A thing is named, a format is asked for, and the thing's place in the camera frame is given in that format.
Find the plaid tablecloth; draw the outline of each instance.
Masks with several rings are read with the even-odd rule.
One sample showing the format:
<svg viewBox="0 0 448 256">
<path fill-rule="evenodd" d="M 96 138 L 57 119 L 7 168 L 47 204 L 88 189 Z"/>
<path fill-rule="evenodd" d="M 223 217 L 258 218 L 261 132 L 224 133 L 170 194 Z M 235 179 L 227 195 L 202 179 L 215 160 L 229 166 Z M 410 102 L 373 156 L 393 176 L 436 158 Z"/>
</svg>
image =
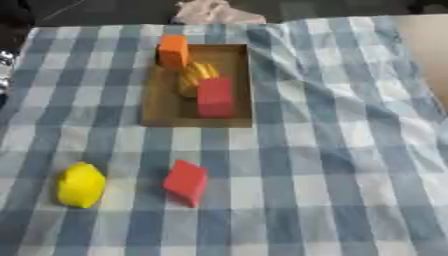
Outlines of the plaid tablecloth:
<svg viewBox="0 0 448 256">
<path fill-rule="evenodd" d="M 247 43 L 253 128 L 145 128 L 163 33 Z M 448 255 L 445 113 L 392 19 L 34 29 L 0 112 L 0 255 Z M 208 168 L 198 209 L 166 198 L 176 159 Z M 96 165 L 91 209 L 57 173 Z"/>
</svg>

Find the cardboard box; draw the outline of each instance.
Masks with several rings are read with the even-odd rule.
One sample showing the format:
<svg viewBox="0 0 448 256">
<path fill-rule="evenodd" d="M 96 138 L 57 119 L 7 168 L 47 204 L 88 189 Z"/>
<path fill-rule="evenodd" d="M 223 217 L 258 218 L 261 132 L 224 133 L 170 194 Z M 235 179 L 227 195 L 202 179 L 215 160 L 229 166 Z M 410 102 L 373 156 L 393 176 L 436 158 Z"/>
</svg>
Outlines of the cardboard box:
<svg viewBox="0 0 448 256">
<path fill-rule="evenodd" d="M 179 73 L 154 64 L 148 73 L 142 99 L 141 123 L 169 127 L 251 127 L 252 92 L 246 45 L 189 45 L 190 58 L 213 64 L 220 75 L 232 78 L 235 115 L 231 118 L 201 118 L 196 99 L 177 91 Z"/>
</svg>

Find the yellow block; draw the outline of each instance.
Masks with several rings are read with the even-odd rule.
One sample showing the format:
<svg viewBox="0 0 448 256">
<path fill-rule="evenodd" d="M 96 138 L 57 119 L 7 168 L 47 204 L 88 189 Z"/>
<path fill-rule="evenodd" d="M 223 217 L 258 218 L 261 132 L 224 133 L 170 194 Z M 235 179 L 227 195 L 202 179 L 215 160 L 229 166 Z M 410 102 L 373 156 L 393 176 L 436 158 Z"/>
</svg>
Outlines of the yellow block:
<svg viewBox="0 0 448 256">
<path fill-rule="evenodd" d="M 89 208 L 103 194 L 105 183 L 106 178 L 95 166 L 76 163 L 60 176 L 58 199 L 65 205 Z"/>
</svg>

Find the cube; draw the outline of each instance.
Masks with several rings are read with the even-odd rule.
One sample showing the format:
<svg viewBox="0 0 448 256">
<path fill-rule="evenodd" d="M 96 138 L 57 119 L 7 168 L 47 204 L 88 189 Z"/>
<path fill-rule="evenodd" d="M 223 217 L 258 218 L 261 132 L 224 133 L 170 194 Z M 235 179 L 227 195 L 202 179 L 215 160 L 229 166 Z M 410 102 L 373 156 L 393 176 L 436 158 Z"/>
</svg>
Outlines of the cube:
<svg viewBox="0 0 448 256">
<path fill-rule="evenodd" d="M 181 70 L 188 63 L 188 42 L 183 35 L 163 35 L 158 47 L 160 65 L 166 69 Z"/>
<path fill-rule="evenodd" d="M 207 170 L 187 161 L 177 160 L 163 188 L 178 201 L 196 207 L 207 184 Z"/>
<path fill-rule="evenodd" d="M 198 86 L 197 108 L 201 117 L 232 117 L 235 109 L 230 78 L 201 80 Z"/>
</svg>

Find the yellow object in tray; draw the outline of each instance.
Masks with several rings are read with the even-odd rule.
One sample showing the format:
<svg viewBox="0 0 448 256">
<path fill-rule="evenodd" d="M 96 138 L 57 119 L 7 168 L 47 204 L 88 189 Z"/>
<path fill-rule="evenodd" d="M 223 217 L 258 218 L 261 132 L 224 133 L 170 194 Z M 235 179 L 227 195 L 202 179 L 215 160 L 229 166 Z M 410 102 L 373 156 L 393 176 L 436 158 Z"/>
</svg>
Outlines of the yellow object in tray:
<svg viewBox="0 0 448 256">
<path fill-rule="evenodd" d="M 106 178 L 95 166 L 78 162 L 61 174 L 57 196 L 62 204 L 89 208 L 103 194 L 105 183 Z"/>
<path fill-rule="evenodd" d="M 200 80 L 217 77 L 219 73 L 212 64 L 191 62 L 180 74 L 179 93 L 184 97 L 194 98 Z"/>
</svg>

